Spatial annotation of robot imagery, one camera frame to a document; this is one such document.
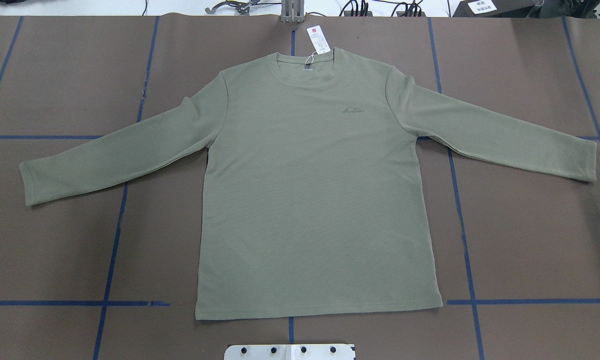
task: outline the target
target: grid line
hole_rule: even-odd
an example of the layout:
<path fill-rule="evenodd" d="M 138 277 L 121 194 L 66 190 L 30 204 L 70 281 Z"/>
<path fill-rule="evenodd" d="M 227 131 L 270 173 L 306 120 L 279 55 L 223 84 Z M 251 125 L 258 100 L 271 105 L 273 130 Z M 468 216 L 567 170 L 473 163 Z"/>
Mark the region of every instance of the grid line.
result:
<path fill-rule="evenodd" d="M 472 299 L 472 300 L 447 300 L 446 304 L 447 305 L 535 305 L 535 304 L 600 304 L 600 298 L 540 298 L 540 299 L 535 299 L 535 298 L 482 298 L 482 299 Z"/>
<path fill-rule="evenodd" d="M 291 56 L 295 56 L 295 32 L 297 27 L 291 30 Z M 295 322 L 292 316 L 289 316 L 289 344 L 295 342 Z"/>
<path fill-rule="evenodd" d="M 571 43 L 571 36 L 569 35 L 569 25 L 567 24 L 567 18 L 565 16 L 562 16 L 562 27 L 564 28 L 564 35 L 567 38 L 567 45 L 569 46 L 569 53 L 571 55 L 571 60 L 573 61 L 573 67 L 575 68 L 580 88 L 582 89 L 584 100 L 586 101 L 586 107 L 588 107 L 588 113 L 590 114 L 591 120 L 593 121 L 595 133 L 597 134 L 597 139 L 598 141 L 600 141 L 600 125 L 597 123 L 597 118 L 595 117 L 595 112 L 593 111 L 593 105 L 591 105 L 591 100 L 588 96 L 588 91 L 586 91 L 586 86 L 584 84 L 584 79 L 582 78 L 582 73 L 579 70 L 578 60 L 576 59 L 576 55 L 573 50 L 573 45 Z"/>
<path fill-rule="evenodd" d="M 0 306 L 103 306 L 101 300 L 0 300 Z M 108 306 L 170 306 L 163 301 L 108 301 Z"/>
<path fill-rule="evenodd" d="M 433 31 L 433 23 L 431 18 L 428 20 L 429 37 L 431 40 L 431 51 L 433 55 L 433 64 L 435 66 L 435 80 L 437 82 L 437 92 L 442 93 L 442 80 L 440 77 L 440 70 L 437 62 L 437 52 L 435 51 L 435 36 Z M 464 266 L 466 267 L 466 277 L 469 284 L 469 296 L 471 300 L 475 300 L 475 290 L 473 287 L 473 274 L 471 273 L 471 260 L 469 258 L 469 246 L 466 241 L 466 233 L 464 231 L 464 219 L 462 217 L 462 204 L 460 203 L 460 193 L 458 191 L 457 177 L 455 175 L 455 164 L 453 162 L 453 153 L 451 149 L 447 147 L 447 153 L 449 157 L 449 166 L 451 169 L 451 181 L 453 182 L 453 193 L 455 195 L 455 207 L 458 212 L 458 218 L 460 220 L 460 228 L 462 229 L 462 244 L 464 245 Z M 482 346 L 482 331 L 480 330 L 480 318 L 478 316 L 478 306 L 475 303 L 471 304 L 471 312 L 473 313 L 473 327 L 475 330 L 475 339 L 478 346 L 478 357 L 480 360 L 484 360 L 484 349 Z"/>
<path fill-rule="evenodd" d="M 94 140 L 103 135 L 0 135 L 0 140 Z"/>
<path fill-rule="evenodd" d="M 144 111 L 144 100 L 146 99 L 146 90 L 149 86 L 149 75 L 151 74 L 151 63 L 153 61 L 153 50 L 155 49 L 155 39 L 158 33 L 158 25 L 160 24 L 160 17 L 155 17 L 155 23 L 153 25 L 153 37 L 151 38 L 151 50 L 149 50 L 149 59 L 147 61 L 146 77 L 144 79 L 144 86 L 142 89 L 142 99 L 140 100 L 140 106 L 138 109 L 137 123 L 142 120 L 142 112 Z M 124 192 L 122 193 L 122 203 L 120 205 L 120 212 L 117 217 L 117 226 L 115 228 L 115 240 L 113 244 L 113 251 L 111 253 L 111 262 L 109 264 L 108 276 L 106 278 L 106 287 L 104 300 L 102 304 L 102 311 L 100 313 L 100 322 L 98 326 L 98 335 L 96 336 L 96 344 L 93 350 L 93 360 L 98 360 L 99 349 L 102 343 L 102 335 L 104 332 L 104 325 L 106 321 L 106 312 L 108 310 L 109 296 L 111 294 L 111 284 L 113 282 L 113 274 L 115 271 L 115 260 L 117 258 L 117 249 L 120 243 L 120 235 L 122 234 L 122 217 L 124 216 L 124 210 L 126 209 L 126 199 L 129 192 L 129 182 L 124 183 Z"/>
<path fill-rule="evenodd" d="M 4 58 L 4 62 L 2 63 L 2 68 L 0 69 L 0 83 L 2 82 L 2 77 L 4 76 L 4 72 L 7 70 L 7 64 L 9 64 L 9 59 L 11 59 L 11 54 L 13 53 L 13 48 L 16 45 L 16 40 L 18 39 L 19 31 L 22 28 L 22 23 L 24 22 L 24 17 L 20 16 L 18 21 L 18 27 L 16 28 L 16 32 L 13 34 L 13 39 L 11 40 L 11 45 L 9 46 L 9 51 L 7 51 L 7 55 Z"/>

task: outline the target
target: price tag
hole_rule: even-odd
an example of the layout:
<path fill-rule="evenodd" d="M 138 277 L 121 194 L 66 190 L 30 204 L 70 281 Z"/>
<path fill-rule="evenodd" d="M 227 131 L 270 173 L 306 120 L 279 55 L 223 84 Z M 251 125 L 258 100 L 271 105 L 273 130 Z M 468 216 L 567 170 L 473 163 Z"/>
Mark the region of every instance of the price tag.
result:
<path fill-rule="evenodd" d="M 491 0 L 478 0 L 471 3 L 469 2 L 468 5 L 474 14 L 483 14 L 497 10 L 496 6 Z"/>
<path fill-rule="evenodd" d="M 309 32 L 309 38 L 311 39 L 313 47 L 318 54 L 324 54 L 331 51 L 329 43 L 327 43 L 327 39 L 324 37 L 324 33 L 322 32 L 320 25 L 309 27 L 307 32 Z"/>

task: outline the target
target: embroidered logo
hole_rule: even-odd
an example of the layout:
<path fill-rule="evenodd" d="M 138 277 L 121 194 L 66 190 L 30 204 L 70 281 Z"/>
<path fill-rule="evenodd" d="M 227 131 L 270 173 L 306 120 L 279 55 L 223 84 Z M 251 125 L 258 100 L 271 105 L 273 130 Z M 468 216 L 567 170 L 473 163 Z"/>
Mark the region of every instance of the embroidered logo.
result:
<path fill-rule="evenodd" d="M 362 110 L 362 109 L 358 109 L 357 107 L 355 107 L 355 108 L 354 108 L 354 107 L 351 107 L 351 106 L 350 106 L 350 107 L 347 107 L 345 111 L 343 111 L 343 113 L 345 113 L 345 112 L 346 112 L 346 113 L 348 113 L 348 112 L 349 112 L 349 113 L 351 113 L 351 112 L 352 112 L 352 113 L 354 113 L 354 112 L 355 112 L 355 113 L 357 113 L 357 112 L 358 112 L 358 113 L 360 113 L 360 112 L 364 112 L 364 110 Z"/>

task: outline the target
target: crew neck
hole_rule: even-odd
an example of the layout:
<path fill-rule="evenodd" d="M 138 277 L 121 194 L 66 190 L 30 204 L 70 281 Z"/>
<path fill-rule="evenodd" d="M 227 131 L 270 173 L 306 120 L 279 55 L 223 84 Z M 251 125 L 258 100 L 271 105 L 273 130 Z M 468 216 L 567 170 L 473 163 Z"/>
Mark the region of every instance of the crew neck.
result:
<path fill-rule="evenodd" d="M 324 87 L 336 82 L 339 75 L 342 73 L 342 68 L 345 65 L 346 58 L 344 50 L 334 47 L 331 51 L 324 54 L 314 55 L 313 63 L 318 62 L 333 62 L 333 69 L 319 79 L 303 80 L 288 76 L 280 67 L 278 62 L 286 62 L 290 64 L 304 64 L 309 56 L 285 55 L 279 52 L 274 52 L 268 56 L 268 64 L 271 73 L 284 84 L 296 87 Z"/>

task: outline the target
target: long-sleeve shirt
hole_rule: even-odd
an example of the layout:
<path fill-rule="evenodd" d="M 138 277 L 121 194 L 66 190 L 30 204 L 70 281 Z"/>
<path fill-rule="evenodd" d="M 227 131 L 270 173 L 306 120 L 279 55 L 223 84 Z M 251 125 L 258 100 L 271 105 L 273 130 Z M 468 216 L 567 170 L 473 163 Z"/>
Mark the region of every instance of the long-sleeve shirt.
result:
<path fill-rule="evenodd" d="M 208 148 L 195 317 L 442 306 L 416 139 L 595 180 L 595 146 L 419 87 L 345 50 L 223 70 L 175 109 L 20 165 L 26 204 L 98 191 Z"/>

